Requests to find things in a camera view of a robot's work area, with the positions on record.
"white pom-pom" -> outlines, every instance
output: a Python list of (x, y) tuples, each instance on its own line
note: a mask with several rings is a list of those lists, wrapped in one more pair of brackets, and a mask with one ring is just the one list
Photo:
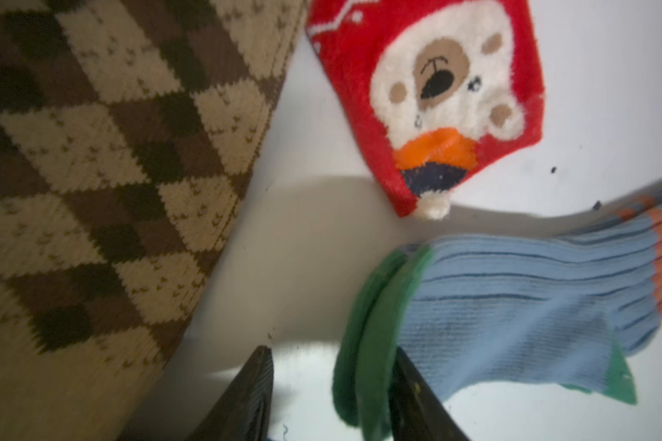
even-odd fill
[(422, 193), (412, 215), (421, 220), (441, 220), (451, 208), (450, 192), (427, 191)]

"red christmas sock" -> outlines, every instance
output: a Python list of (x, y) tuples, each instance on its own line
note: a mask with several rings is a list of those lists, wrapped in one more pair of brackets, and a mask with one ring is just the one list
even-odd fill
[(307, 32), (399, 216), (443, 218), (451, 189), (541, 138), (527, 0), (315, 0)]

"polar bear design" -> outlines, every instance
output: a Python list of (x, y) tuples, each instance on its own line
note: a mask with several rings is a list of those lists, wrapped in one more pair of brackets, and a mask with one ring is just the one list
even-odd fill
[(370, 102), (419, 198), (417, 216), (446, 216), (450, 189), (477, 165), (479, 139), (514, 140), (524, 132), (510, 83), (513, 51), (503, 6), (472, 0), (415, 22), (380, 56)]

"white surface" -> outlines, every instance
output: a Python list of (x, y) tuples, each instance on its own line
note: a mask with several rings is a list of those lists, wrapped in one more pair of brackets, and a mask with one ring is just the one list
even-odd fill
[[(531, 5), (547, 82), (544, 140), (460, 187), (441, 224), (394, 216), (301, 40), (236, 230), (129, 430), (183, 439), (235, 368), (269, 344), (270, 437), (358, 440), (333, 411), (331, 372), (356, 292), (387, 252), (443, 232), (563, 231), (592, 214), (555, 216), (589, 212), (596, 200), (662, 178), (662, 0)], [(662, 440), (662, 330), (629, 363), (634, 407), (556, 385), (507, 383), (469, 387), (448, 407), (474, 441)]]

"striped sock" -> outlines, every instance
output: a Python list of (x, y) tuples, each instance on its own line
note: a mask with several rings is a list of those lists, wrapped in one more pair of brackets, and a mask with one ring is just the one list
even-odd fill
[[(414, 261), (418, 250), (423, 265)], [(377, 290), (337, 360), (344, 375), (335, 375), (335, 403), (366, 439), (388, 430), (389, 374), (378, 377), (398, 343), (440, 399), (468, 384), (512, 380), (636, 402), (624, 355), (644, 348), (662, 322), (662, 192), (555, 239), (450, 236), (403, 251), (420, 272), (410, 273), (417, 289)], [(399, 276), (403, 268), (395, 278), (408, 277)], [(392, 277), (387, 286), (397, 287)], [(355, 390), (344, 388), (349, 377)], [(337, 401), (341, 392), (350, 410)]]

